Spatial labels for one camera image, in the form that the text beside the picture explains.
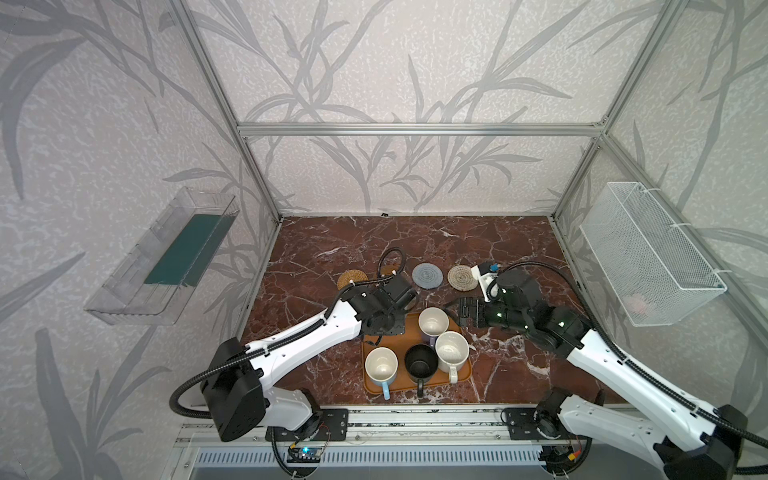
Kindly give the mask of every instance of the cup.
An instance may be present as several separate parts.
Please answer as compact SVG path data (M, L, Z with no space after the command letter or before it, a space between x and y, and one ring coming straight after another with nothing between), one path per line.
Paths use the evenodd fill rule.
M448 315L436 306L425 308L419 314L419 328L422 331L422 339L435 348L437 337L448 329Z
M416 390L416 396L422 398L424 396L424 384L437 372L437 353L427 345L420 343L408 349L404 363L408 376L419 386Z
M384 390L384 400L389 400L389 386L397 377L397 355L386 348L371 350L366 357L366 375Z
M438 357L438 368L448 373L451 383L458 382L458 371L469 358L467 339L458 332L445 332L437 337L435 352Z

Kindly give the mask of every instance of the wooden serving tray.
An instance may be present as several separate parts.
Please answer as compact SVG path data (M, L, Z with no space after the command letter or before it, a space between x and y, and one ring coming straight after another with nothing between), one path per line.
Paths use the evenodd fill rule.
M397 378L395 379L395 382L389 386L390 392L416 390L417 385L411 380L411 377L408 376L408 371L406 370L405 366L405 358L406 352L409 348L416 344L424 343L422 340L421 329L419 328L419 313L421 312L409 313L406 315L405 333L402 335L385 336L379 343L379 346L385 346L386 348L392 350L397 356ZM454 322L450 317L448 322L448 330L458 333L462 332L458 325L456 325L456 322ZM363 385L366 387L366 391L368 393L372 393L373 395L378 395L384 391L380 386L373 383L371 379L366 375L366 357L369 353L371 353L373 349L376 348L373 345L366 343L366 341L375 343L378 338L378 336L370 335L366 335L362 338L362 377L364 378ZM458 371L458 380L459 382L464 382L465 380L468 380L471 375L472 363L469 359L467 359L467 363L465 363L462 369ZM427 388L430 386L448 385L449 383L448 373L438 369L437 373L427 383L424 384L424 387Z

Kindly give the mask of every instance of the leaf pattern wallpaper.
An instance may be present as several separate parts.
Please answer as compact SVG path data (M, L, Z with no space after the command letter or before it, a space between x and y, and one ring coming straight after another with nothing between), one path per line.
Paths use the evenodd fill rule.
M763 306L768 305L768 2L689 2L611 135ZM722 299L672 326L633 327L578 229L608 181L598 155L558 224L590 294L625 348L679 386L731 403L768 431L768 356ZM745 462L768 459L745 445Z
M0 478L157 478L275 225L164 2L4 0L0 33ZM87 314L181 186L240 203L181 318Z
M591 123L662 2L189 5L240 122ZM547 214L587 142L250 139L290 214Z

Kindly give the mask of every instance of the white mug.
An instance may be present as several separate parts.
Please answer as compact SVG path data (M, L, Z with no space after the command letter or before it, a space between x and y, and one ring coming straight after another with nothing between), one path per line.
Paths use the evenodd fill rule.
M448 329L448 315L436 306L425 308L419 314L419 328L422 339L434 349L437 337Z
M461 333L445 332L435 342L438 368L448 373L451 383L458 382L458 371L469 358L469 343Z
M397 355L385 346L371 350L366 357L366 374L382 387L384 400L389 400L389 386L397 377Z

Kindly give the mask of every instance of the transparent plastic container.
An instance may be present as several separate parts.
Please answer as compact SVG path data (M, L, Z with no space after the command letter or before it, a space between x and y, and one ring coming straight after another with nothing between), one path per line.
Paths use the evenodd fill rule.
M173 325L239 212L232 194L183 187L85 310L111 325Z
M581 231L635 326L679 322L727 289L638 182L609 182Z

